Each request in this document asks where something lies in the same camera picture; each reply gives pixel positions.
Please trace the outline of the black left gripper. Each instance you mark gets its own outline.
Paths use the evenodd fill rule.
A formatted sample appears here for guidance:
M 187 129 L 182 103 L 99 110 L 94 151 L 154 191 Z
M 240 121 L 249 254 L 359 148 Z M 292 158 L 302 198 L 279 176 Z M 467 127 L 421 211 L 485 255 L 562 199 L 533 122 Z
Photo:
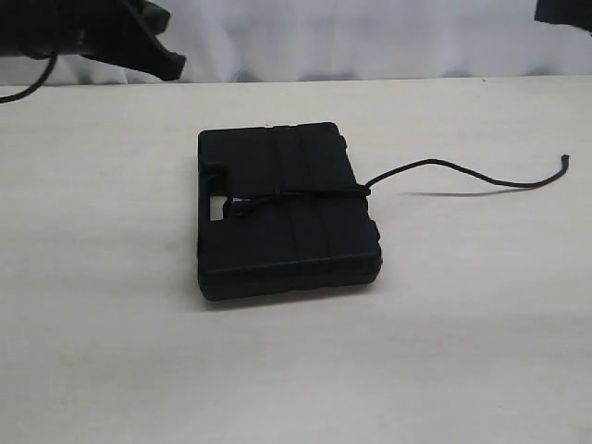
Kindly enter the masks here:
M 157 39 L 169 21 L 170 12 L 152 1 L 3 1 L 1 56 L 91 56 L 163 81 L 179 80 L 186 57 Z

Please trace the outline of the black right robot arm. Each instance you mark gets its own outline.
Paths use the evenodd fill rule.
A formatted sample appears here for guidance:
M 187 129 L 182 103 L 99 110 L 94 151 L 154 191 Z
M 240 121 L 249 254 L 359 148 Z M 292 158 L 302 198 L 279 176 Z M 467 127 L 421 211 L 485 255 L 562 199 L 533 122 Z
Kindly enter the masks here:
M 592 31 L 591 0 L 538 0 L 535 21 Z

